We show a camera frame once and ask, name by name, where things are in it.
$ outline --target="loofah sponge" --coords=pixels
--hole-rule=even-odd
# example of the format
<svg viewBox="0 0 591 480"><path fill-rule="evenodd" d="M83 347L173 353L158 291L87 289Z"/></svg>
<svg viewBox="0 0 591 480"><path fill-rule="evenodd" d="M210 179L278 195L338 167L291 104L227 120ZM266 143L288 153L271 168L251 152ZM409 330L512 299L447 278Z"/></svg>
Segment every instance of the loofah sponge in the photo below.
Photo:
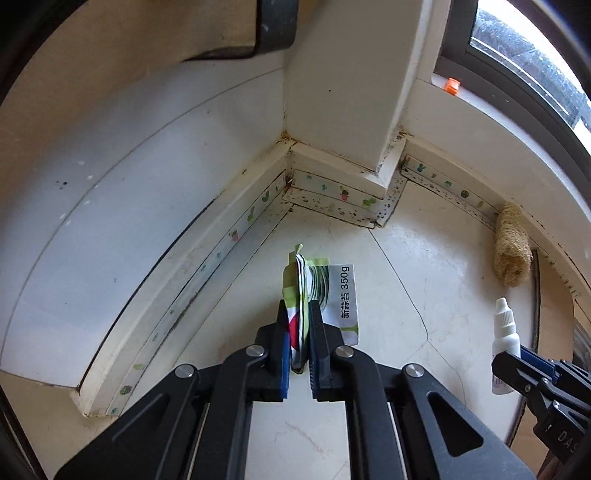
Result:
<svg viewBox="0 0 591 480"><path fill-rule="evenodd" d="M518 285L528 277L531 266L529 240L521 209L515 203L506 203L496 221L495 234L495 272L505 285Z"/></svg>

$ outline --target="white bottle cap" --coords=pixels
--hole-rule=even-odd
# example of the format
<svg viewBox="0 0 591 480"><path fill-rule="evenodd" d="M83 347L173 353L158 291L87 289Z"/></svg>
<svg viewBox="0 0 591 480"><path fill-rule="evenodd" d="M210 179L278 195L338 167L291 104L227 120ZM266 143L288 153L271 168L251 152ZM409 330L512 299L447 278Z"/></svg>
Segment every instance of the white bottle cap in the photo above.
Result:
<svg viewBox="0 0 591 480"><path fill-rule="evenodd" d="M495 337L500 338L515 333L513 310L507 305L507 299L502 297L496 301Z"/></svg>

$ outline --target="window frame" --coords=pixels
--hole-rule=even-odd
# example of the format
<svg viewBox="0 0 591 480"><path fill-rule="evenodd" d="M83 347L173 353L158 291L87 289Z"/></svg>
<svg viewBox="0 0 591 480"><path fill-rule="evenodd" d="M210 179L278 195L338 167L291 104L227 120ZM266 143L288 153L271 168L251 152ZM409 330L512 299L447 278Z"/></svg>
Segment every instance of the window frame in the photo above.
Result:
<svg viewBox="0 0 591 480"><path fill-rule="evenodd" d="M539 8L536 0L509 2L534 23L565 60L567 57L576 57L572 49L565 56L563 52L568 50L568 39ZM556 160L591 206L589 152L570 126L538 92L509 68L470 45L477 8L478 0L452 1L435 73L459 80L463 87L523 128ZM586 78L581 79L581 84L585 85L586 82Z"/></svg>

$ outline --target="decorative tape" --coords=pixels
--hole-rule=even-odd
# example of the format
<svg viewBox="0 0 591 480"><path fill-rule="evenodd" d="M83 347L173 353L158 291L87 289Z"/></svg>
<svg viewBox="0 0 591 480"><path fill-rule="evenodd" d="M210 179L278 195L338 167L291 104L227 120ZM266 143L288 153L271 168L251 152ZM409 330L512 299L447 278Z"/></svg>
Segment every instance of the decorative tape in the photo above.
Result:
<svg viewBox="0 0 591 480"><path fill-rule="evenodd" d="M283 199L354 225L366 226L368 228L374 227L375 214L342 200L336 200L295 187L287 190Z"/></svg>
<svg viewBox="0 0 591 480"><path fill-rule="evenodd" d="M296 187L301 191L311 192L319 195L319 197L314 197L315 200L313 203L317 204L317 208L313 208L309 205L311 199L310 197L304 198L303 196L305 194L298 194L297 198L300 199L300 202L305 203L305 205L303 205L305 207L309 207L313 210L322 211L323 213L328 214L330 213L327 209L328 206L330 206L331 203L336 205L335 202L330 202L325 199L325 197L328 197L346 204L346 207L341 206L342 212L345 212L349 209L351 212L355 213L355 215L353 215L353 213L351 214L352 219L349 219L349 215L347 213L339 214L337 218L347 220L348 222L350 221L355 225L361 225L361 223L356 221L356 219L358 217L367 217L370 218L372 222L375 222L380 226L384 226L390 215L392 215L396 204L398 203L398 199L402 194L405 183L406 179L400 175L399 171L396 171L392 178L388 193L383 199L380 199L347 185L340 184L334 180L320 177L313 173L296 170L291 181L291 186Z"/></svg>
<svg viewBox="0 0 591 480"><path fill-rule="evenodd" d="M168 335L171 328L179 320L181 314L187 308L195 294L201 290L205 282L211 277L215 269L222 263L224 258L230 253L230 250L242 238L244 233L250 228L259 215L271 204L271 202L284 190L285 188L285 171L283 171L271 183L259 198L248 208L248 210L240 217L240 219L228 230L226 235L219 241L216 248L209 254L209 256L197 268L183 291L191 290L194 292L191 295L179 294L173 304L168 308L166 314L160 319L158 325L150 334L144 346L139 351L135 361L129 368L123 382L109 407L107 408L107 415L120 415L129 400L131 393L138 384L139 379L144 373L144 369L151 362L154 355L162 345L162 342Z"/></svg>
<svg viewBox="0 0 591 480"><path fill-rule="evenodd" d="M404 160L404 168L418 173L421 177L427 179L429 184L438 185L447 190L452 195L460 198L463 203L474 207L480 213L496 223L496 218L499 215L497 209L495 209L490 203L485 202L473 191L463 187L440 171L435 170L435 168L425 165L424 163L419 162L416 158L412 158L408 155Z"/></svg>
<svg viewBox="0 0 591 480"><path fill-rule="evenodd" d="M408 178L409 180L413 181L414 183L418 183L423 187L431 190L434 193L437 193L440 197L445 198L448 202L453 203L454 205L460 207L466 213L472 215L475 219L477 219L480 223L486 225L490 228L493 232L495 231L496 221L489 219L486 215L484 215L480 210L469 205L460 197L456 197L453 193L448 192L439 187L439 185L429 181L427 178L419 175L413 170L409 170L406 166L402 166L402 175Z"/></svg>

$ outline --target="window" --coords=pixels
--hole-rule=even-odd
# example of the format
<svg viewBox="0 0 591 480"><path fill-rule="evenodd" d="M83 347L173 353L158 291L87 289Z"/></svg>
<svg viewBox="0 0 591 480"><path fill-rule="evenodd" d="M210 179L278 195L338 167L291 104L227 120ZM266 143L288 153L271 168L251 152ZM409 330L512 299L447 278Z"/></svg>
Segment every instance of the window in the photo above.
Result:
<svg viewBox="0 0 591 480"><path fill-rule="evenodd" d="M519 124L589 203L591 102L528 15L547 24L533 0L455 0L436 73L457 78Z"/></svg>

